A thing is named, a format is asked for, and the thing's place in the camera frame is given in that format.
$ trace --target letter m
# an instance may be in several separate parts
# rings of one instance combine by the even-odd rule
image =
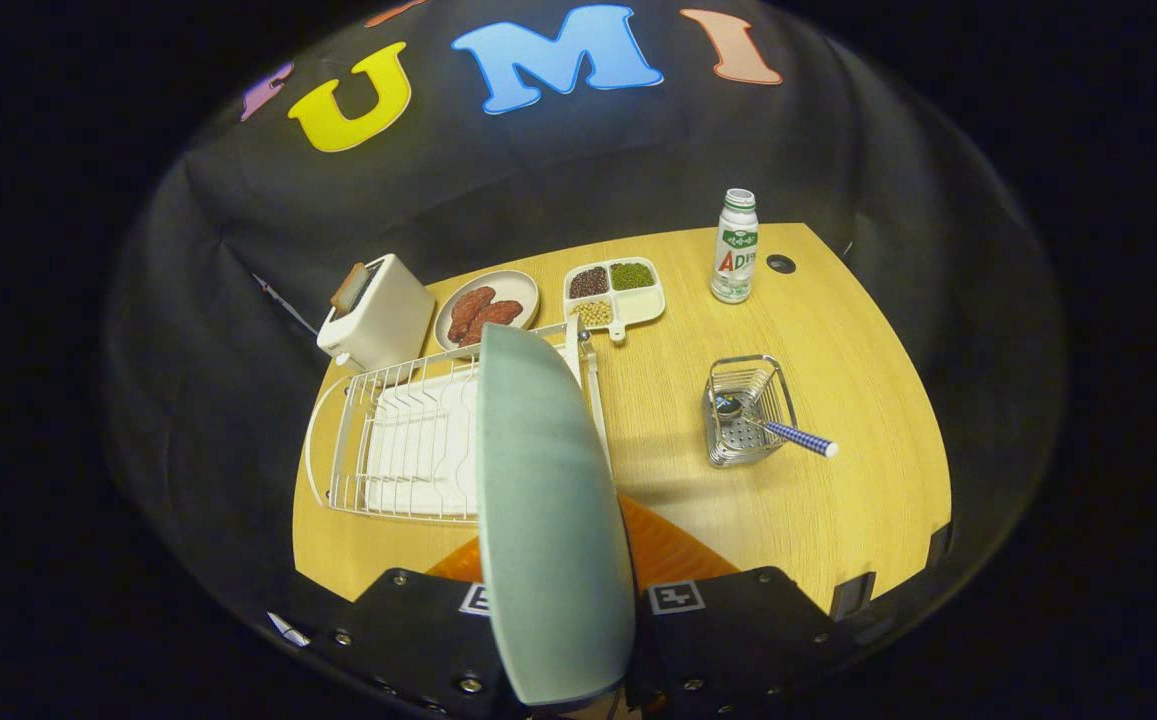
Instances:
[[[515,23],[494,23],[456,38],[451,46],[467,50],[481,65],[491,90],[486,113],[508,113],[541,97],[537,87],[519,81],[519,69],[561,94],[578,86],[583,58],[591,58],[587,85],[597,90],[662,82],[662,73],[646,63],[627,24],[632,14],[622,5],[584,5],[565,15],[554,41]]]

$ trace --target table hole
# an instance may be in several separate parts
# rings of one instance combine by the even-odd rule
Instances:
[[[775,273],[787,275],[796,272],[796,263],[793,263],[793,259],[788,258],[787,255],[771,255],[769,258],[765,259],[765,263],[769,264]]]

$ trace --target wire rack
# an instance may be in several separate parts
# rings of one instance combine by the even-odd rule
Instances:
[[[742,402],[743,416],[721,419],[716,413],[716,396],[720,395]],[[783,445],[782,438],[750,421],[749,416],[796,427],[796,407],[783,379],[782,365],[769,355],[716,360],[702,396],[707,457],[713,465],[723,468],[753,462]]]
[[[587,390],[609,460],[591,335],[577,316],[531,331],[547,338]],[[318,401],[304,442],[307,479],[322,506],[358,515],[474,523],[479,345],[342,379]],[[334,458],[322,487],[310,438],[323,402],[346,383]]]

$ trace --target blue spoon handle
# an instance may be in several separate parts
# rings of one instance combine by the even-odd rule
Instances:
[[[780,423],[765,423],[764,425],[775,436],[787,439],[787,441],[805,447],[808,450],[817,451],[817,454],[824,457],[835,457],[835,454],[840,451],[839,445],[831,442],[826,438],[812,436],[812,434],[806,433],[804,429],[796,429],[790,427],[790,425]]]

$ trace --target plastic bottle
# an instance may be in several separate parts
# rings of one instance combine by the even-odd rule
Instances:
[[[716,254],[712,260],[712,295],[721,302],[742,302],[751,295],[751,273],[760,237],[756,220],[756,193],[740,188],[725,191],[716,228]]]

